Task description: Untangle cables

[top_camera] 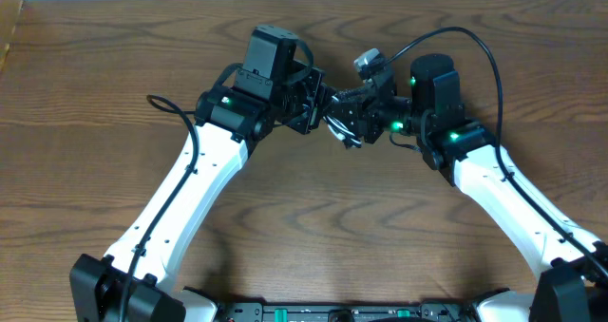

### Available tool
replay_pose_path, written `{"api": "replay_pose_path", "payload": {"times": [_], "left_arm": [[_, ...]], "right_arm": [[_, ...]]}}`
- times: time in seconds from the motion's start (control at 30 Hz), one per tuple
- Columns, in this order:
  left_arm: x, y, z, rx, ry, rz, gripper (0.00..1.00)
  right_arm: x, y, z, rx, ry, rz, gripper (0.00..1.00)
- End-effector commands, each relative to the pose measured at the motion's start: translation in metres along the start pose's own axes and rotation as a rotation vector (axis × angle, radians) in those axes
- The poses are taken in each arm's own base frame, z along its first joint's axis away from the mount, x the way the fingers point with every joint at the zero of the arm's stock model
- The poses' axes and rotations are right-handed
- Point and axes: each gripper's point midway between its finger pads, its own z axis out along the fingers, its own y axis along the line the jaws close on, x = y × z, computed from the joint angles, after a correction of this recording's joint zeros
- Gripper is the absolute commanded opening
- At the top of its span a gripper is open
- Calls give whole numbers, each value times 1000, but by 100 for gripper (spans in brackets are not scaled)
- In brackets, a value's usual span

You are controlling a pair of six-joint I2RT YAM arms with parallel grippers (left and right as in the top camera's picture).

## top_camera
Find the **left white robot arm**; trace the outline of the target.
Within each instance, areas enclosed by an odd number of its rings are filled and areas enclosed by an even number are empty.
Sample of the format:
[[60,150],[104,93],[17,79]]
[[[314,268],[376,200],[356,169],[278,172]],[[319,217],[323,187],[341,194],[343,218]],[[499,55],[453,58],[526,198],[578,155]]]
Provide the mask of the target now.
[[314,112],[306,87],[314,57],[294,33],[256,27],[245,59],[203,92],[192,115],[179,115],[187,140],[141,214],[97,259],[81,255],[69,273],[80,321],[212,321],[219,307],[193,289],[176,291],[186,251],[215,200],[281,124],[303,126]]

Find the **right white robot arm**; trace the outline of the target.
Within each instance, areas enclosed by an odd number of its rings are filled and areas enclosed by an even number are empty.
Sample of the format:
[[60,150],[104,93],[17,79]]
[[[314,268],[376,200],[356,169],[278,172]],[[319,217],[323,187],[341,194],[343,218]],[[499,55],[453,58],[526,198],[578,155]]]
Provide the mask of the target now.
[[478,203],[523,256],[532,294],[498,290],[464,304],[462,321],[604,321],[607,245],[561,212],[529,181],[496,134],[469,118],[452,59],[429,54],[410,66],[411,95],[371,49],[354,62],[363,86],[336,91],[325,119],[349,146],[389,131],[416,140],[427,166]]

